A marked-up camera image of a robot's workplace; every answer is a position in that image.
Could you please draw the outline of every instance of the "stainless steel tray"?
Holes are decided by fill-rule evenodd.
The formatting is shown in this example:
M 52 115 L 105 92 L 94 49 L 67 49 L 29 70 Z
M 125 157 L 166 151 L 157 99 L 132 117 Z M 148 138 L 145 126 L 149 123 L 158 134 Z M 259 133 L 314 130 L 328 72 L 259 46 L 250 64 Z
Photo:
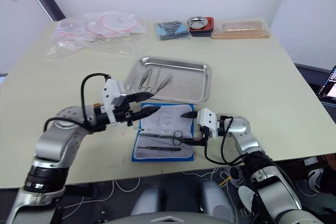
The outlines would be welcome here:
M 192 104 L 208 100 L 211 83 L 211 68 L 208 65 L 151 57 L 142 58 L 135 63 L 125 82 L 128 94 L 144 91 L 139 85 L 149 69 L 152 69 L 150 80 L 143 85 L 145 88 L 151 87 L 148 92 L 154 93 L 163 80 L 170 74 L 173 76 L 153 99 Z

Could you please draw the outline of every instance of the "plastic bag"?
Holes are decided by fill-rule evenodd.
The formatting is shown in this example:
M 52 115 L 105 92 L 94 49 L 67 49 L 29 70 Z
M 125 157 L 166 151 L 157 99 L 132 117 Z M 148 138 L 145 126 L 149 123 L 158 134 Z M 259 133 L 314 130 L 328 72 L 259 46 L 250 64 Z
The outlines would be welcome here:
M 58 23 L 50 38 L 47 58 L 72 55 L 82 48 L 142 56 L 147 38 L 146 22 L 133 14 L 83 14 Z
M 269 38 L 270 32 L 263 22 L 235 22 L 215 24 L 211 39 Z
M 182 21 L 158 22 L 155 29 L 159 40 L 190 38 L 189 30 Z

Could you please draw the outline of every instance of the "beige table surface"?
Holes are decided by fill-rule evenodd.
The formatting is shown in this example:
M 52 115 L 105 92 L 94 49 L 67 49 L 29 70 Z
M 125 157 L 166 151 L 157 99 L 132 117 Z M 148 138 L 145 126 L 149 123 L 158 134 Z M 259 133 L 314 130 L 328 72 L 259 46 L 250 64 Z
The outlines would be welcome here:
M 86 75 L 104 72 L 124 81 L 139 60 L 92 50 L 45 60 L 55 25 L 50 25 L 0 86 L 0 188 L 22 186 L 45 120 L 67 106 L 80 105 L 80 84 Z M 146 55 L 208 64 L 212 69 L 210 98 L 195 108 L 246 117 L 252 133 L 274 160 L 336 152 L 334 122 L 275 36 L 158 41 L 151 29 Z M 87 104 L 101 102 L 102 86 L 100 78 L 88 82 Z M 132 163 L 134 139 L 132 127 L 109 127 L 85 137 L 67 183 L 216 167 L 204 158 L 202 147 L 195 148 L 193 162 Z M 225 155 L 232 160 L 237 155 L 234 143 L 230 138 L 227 142 Z M 211 141 L 209 147 L 209 155 L 218 160 L 219 143 Z

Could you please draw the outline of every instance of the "metal dish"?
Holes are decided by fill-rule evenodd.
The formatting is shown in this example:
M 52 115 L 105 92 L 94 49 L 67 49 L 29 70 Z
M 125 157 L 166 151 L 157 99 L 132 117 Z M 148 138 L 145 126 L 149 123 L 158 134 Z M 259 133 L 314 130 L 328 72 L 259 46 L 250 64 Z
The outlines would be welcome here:
M 209 98 L 211 68 L 208 65 L 151 57 L 142 58 L 133 66 L 125 82 L 127 94 L 141 92 L 139 85 L 148 69 L 152 69 L 148 87 L 154 90 L 153 93 L 172 75 L 169 83 L 155 93 L 153 99 L 201 104 Z
M 197 16 L 197 17 L 191 17 L 188 19 L 188 25 L 192 29 L 202 29 L 208 24 L 208 20 L 205 17 Z

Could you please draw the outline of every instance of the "scissors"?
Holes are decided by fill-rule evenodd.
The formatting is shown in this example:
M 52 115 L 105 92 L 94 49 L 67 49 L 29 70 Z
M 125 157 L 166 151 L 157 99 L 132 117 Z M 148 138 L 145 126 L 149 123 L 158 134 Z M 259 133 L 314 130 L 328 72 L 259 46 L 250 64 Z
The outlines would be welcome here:
M 175 131 L 172 136 L 152 134 L 152 133 L 141 133 L 139 136 L 146 137 L 157 137 L 157 138 L 168 138 L 173 140 L 173 145 L 181 145 L 182 143 L 188 144 L 188 141 L 193 141 L 193 138 L 183 138 L 182 131 Z

